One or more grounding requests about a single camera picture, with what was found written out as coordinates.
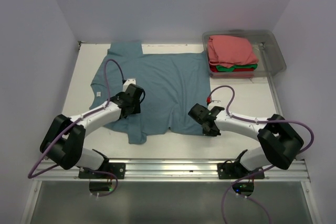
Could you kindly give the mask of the blue t-shirt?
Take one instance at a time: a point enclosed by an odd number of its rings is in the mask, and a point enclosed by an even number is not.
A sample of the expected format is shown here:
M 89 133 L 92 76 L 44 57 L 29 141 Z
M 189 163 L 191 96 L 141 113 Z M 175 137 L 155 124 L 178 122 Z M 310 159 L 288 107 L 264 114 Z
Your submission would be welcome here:
M 127 133 L 130 144 L 143 144 L 147 136 L 167 130 L 201 135 L 201 126 L 188 113 L 197 103 L 205 106 L 211 91 L 205 56 L 204 52 L 144 54 L 140 42 L 114 42 L 91 82 L 91 107 L 121 92 L 124 75 L 136 79 L 146 92 L 141 113 L 109 123 L 106 128 Z

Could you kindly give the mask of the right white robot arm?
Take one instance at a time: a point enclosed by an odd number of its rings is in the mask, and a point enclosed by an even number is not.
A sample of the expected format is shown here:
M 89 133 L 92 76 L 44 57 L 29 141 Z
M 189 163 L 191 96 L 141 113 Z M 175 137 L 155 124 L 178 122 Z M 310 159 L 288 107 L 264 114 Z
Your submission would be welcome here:
M 234 161 L 218 163 L 220 179 L 246 178 L 253 173 L 257 173 L 256 178 L 264 178 L 261 169 L 265 166 L 287 170 L 304 144 L 294 128 L 278 114 L 265 119 L 239 119 L 223 107 L 214 106 L 209 110 L 197 103 L 188 115 L 202 127 L 206 136 L 233 132 L 259 142 L 259 147 L 242 151 Z

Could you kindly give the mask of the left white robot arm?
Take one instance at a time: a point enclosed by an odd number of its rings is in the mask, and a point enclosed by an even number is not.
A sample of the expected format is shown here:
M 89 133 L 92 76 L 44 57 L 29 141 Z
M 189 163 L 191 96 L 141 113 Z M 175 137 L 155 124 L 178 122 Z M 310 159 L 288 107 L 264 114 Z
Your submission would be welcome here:
M 139 114 L 145 90 L 133 83 L 85 113 L 54 118 L 40 146 L 40 152 L 65 170 L 74 166 L 90 169 L 97 178 L 109 172 L 108 158 L 84 148 L 85 138 L 97 129 L 129 115 Z

